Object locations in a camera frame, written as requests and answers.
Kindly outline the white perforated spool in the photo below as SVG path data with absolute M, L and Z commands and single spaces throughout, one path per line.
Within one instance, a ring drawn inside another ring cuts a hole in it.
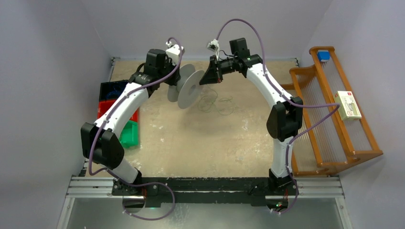
M 180 68 L 180 79 L 177 85 L 170 85 L 167 98 L 170 102 L 177 102 L 180 109 L 190 107 L 201 94 L 203 86 L 200 80 L 203 70 L 196 70 L 193 64 L 186 64 Z

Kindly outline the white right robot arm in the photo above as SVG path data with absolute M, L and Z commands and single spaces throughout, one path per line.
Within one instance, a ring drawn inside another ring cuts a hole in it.
M 266 122 L 269 135 L 273 138 L 273 163 L 269 170 L 268 188 L 280 194 L 293 181 L 291 158 L 293 139 L 302 128 L 303 101 L 285 91 L 272 77 L 262 58 L 251 55 L 246 40 L 231 40 L 231 55 L 219 58 L 219 42 L 213 40 L 207 48 L 213 52 L 208 68 L 200 80 L 200 85 L 221 83 L 223 75 L 239 72 L 260 91 L 271 109 Z

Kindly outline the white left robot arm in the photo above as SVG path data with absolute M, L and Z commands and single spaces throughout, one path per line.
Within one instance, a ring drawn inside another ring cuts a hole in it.
M 92 171 L 92 164 L 96 163 L 102 166 L 102 170 L 120 179 L 130 195 L 141 192 L 142 173 L 124 158 L 125 150 L 119 137 L 132 115 L 160 87 L 160 83 L 177 83 L 183 54 L 184 48 L 179 45 L 165 51 L 149 50 L 146 61 L 131 75 L 113 105 L 93 123 L 82 125 L 82 150 L 89 160 L 90 175 L 97 174 Z

